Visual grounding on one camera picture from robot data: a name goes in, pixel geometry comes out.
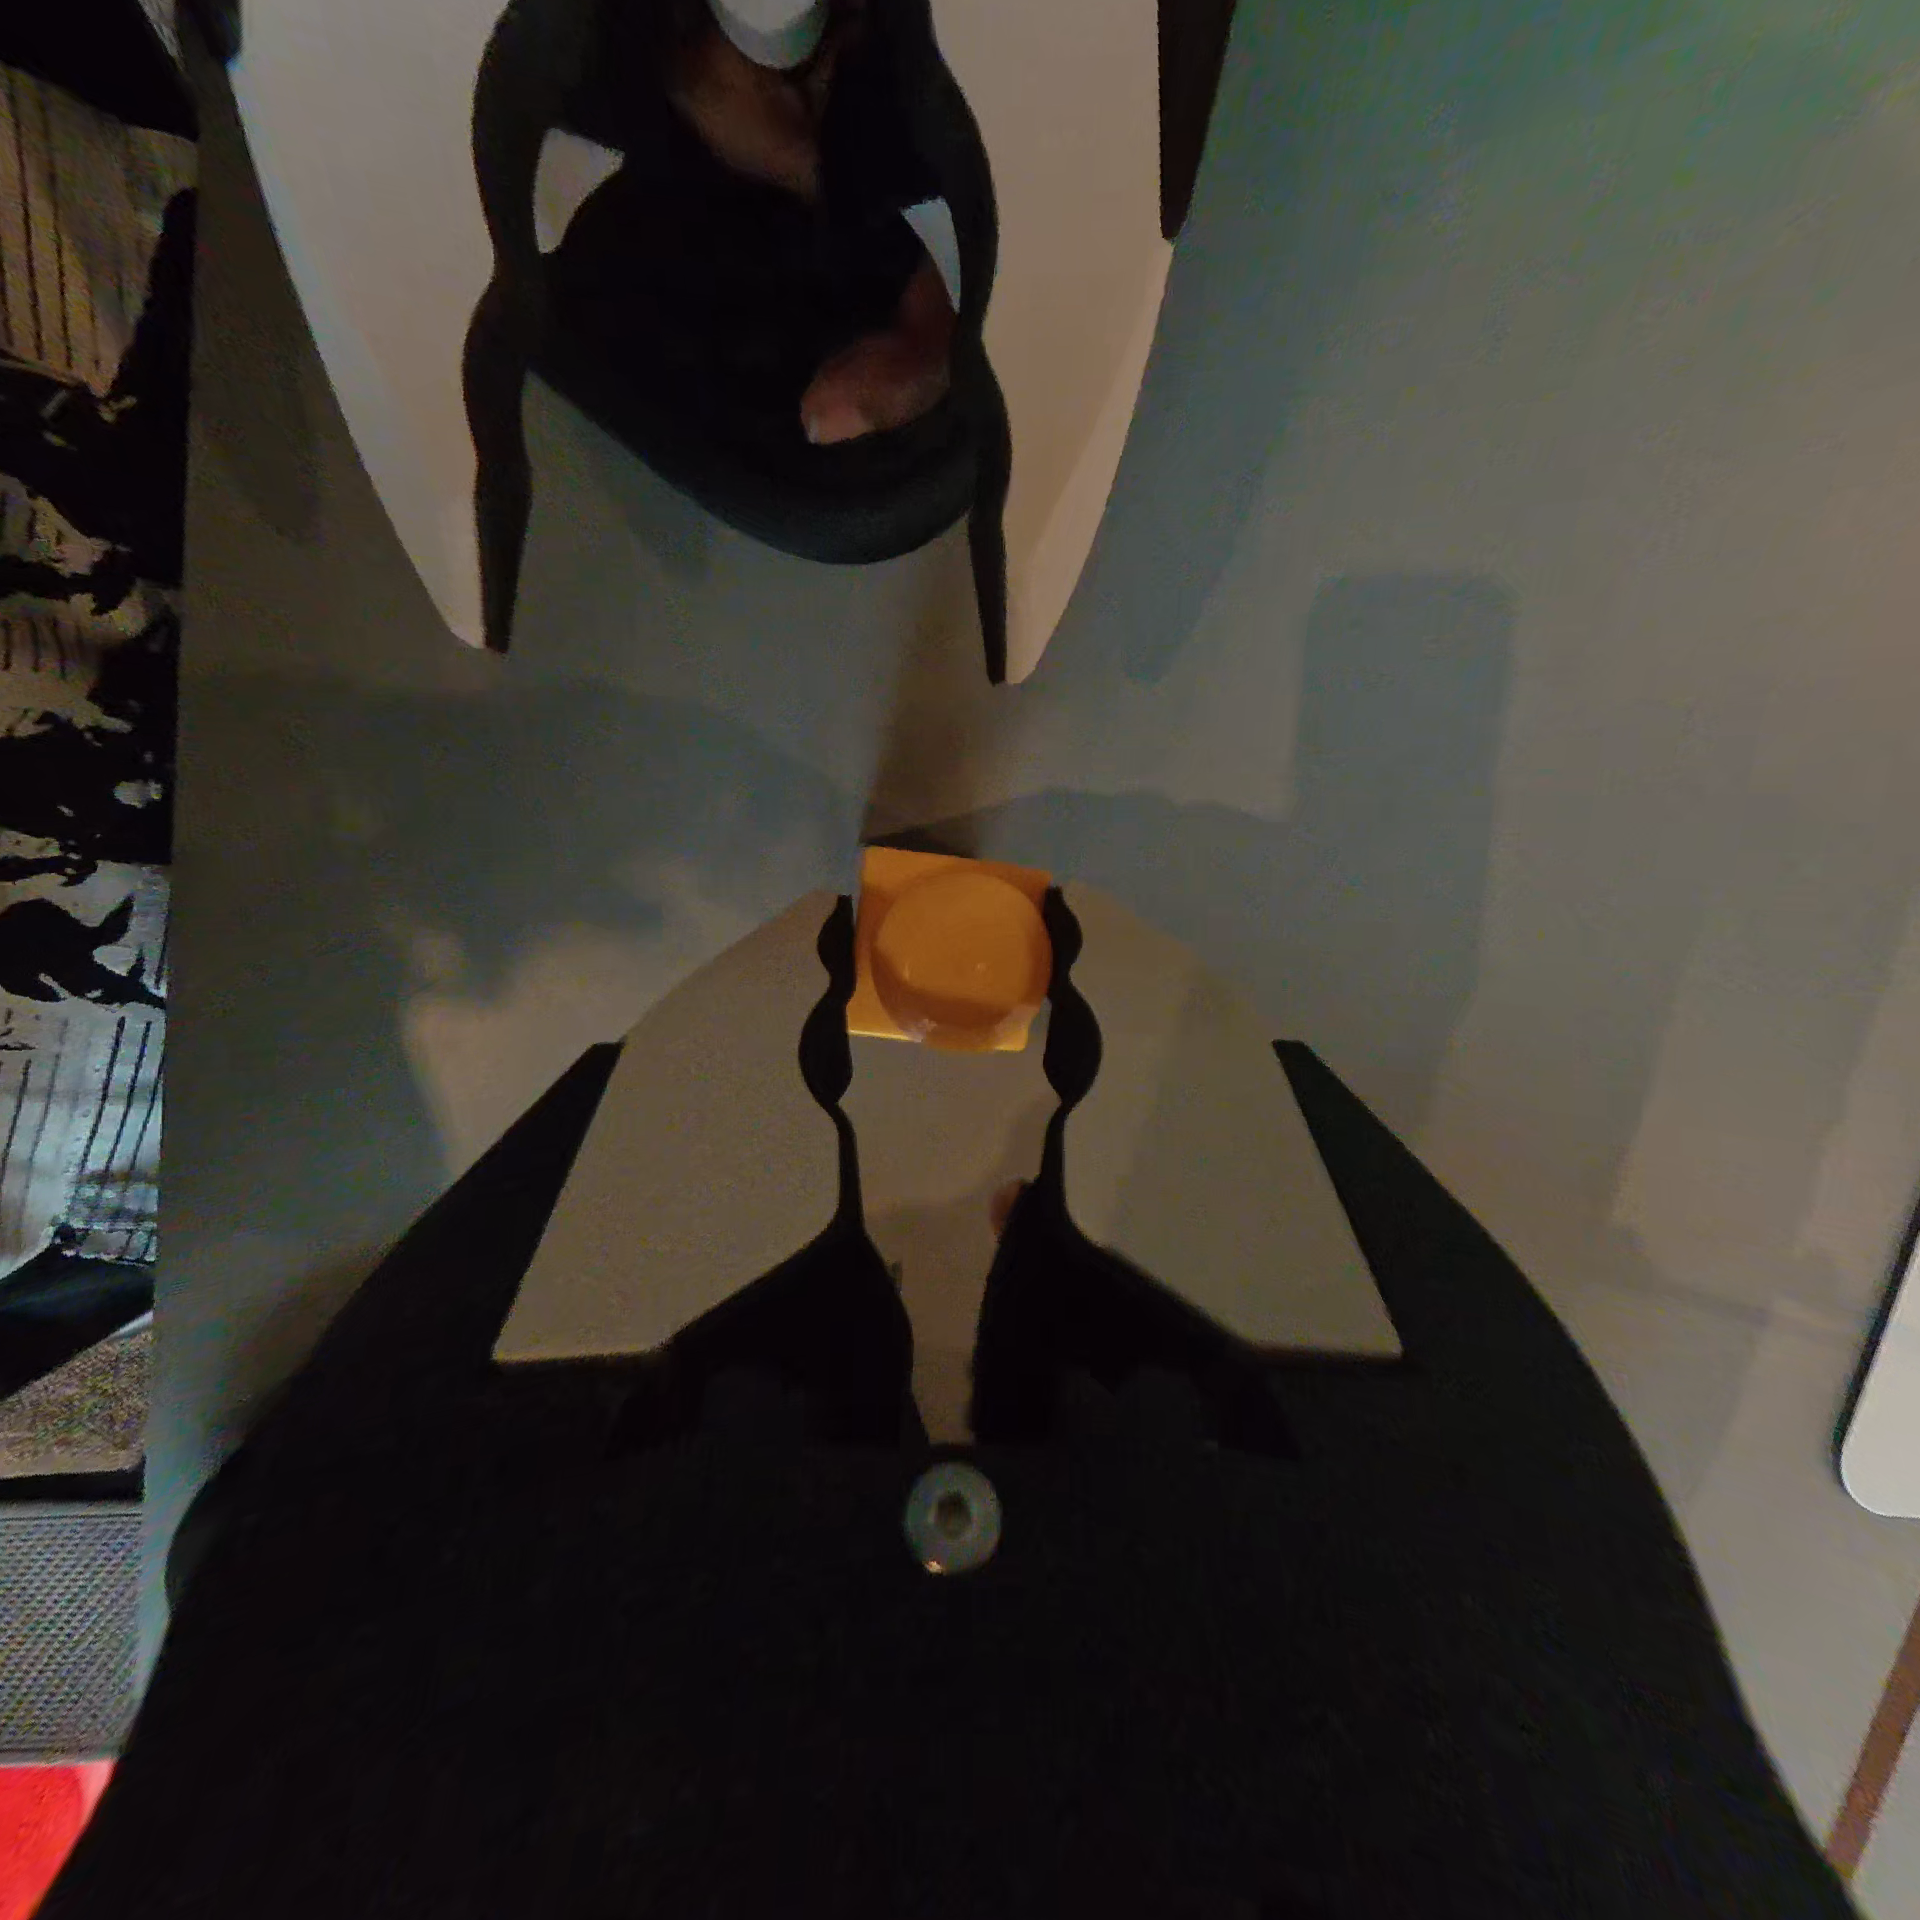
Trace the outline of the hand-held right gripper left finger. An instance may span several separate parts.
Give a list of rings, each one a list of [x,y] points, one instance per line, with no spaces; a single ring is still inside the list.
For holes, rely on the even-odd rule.
[[[498,1362],[655,1353],[859,1210],[843,1111],[852,977],[852,901],[810,894],[635,1021]]]

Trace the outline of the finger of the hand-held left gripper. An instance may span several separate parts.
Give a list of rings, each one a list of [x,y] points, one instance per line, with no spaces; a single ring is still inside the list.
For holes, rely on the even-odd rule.
[[[362,466],[457,639],[513,649],[545,305],[545,7],[245,2],[231,92]]]
[[[969,526],[989,682],[1041,665],[1133,424],[1234,2],[933,2],[941,157],[984,393]]]

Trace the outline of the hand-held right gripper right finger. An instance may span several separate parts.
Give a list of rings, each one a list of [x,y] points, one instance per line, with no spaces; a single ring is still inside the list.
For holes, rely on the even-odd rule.
[[[1263,1353],[1393,1360],[1402,1340],[1256,1002],[1098,889],[1065,889],[1069,982],[1098,1028],[1090,1090],[1027,1052],[1036,1112],[1063,1109],[1063,1197],[1100,1248]]]

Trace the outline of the orange toy block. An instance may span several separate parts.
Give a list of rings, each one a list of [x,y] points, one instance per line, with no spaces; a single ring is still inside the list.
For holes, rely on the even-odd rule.
[[[1051,977],[1045,870],[865,848],[848,1033],[955,1054],[1016,1054]]]

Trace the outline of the person's left forearm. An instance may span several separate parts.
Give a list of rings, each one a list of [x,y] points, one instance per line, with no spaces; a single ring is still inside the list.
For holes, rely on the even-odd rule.
[[[829,565],[897,559],[976,495],[963,398],[815,444],[802,393],[930,254],[897,207],[835,216],[699,143],[631,148],[545,255],[543,381],[724,526]]]

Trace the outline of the person's left hand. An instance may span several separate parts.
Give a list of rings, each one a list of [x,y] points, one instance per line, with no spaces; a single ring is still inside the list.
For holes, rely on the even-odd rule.
[[[817,207],[823,199],[821,100],[811,76],[757,63],[715,32],[682,61],[676,109],[732,173]],[[954,298],[935,254],[915,266],[889,317],[823,358],[800,398],[815,446],[859,441],[923,418],[948,391]]]

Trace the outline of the white tablet stand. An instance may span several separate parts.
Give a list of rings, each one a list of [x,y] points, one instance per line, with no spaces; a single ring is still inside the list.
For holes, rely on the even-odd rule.
[[[1833,1461],[1841,1488],[1882,1519],[1919,1519],[1919,1206],[1897,1240],[1848,1388]]]

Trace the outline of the orange traffic cone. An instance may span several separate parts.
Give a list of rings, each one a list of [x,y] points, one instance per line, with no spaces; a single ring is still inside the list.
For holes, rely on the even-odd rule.
[[[33,1917],[112,1778],[112,1761],[2,1765],[2,1917]]]

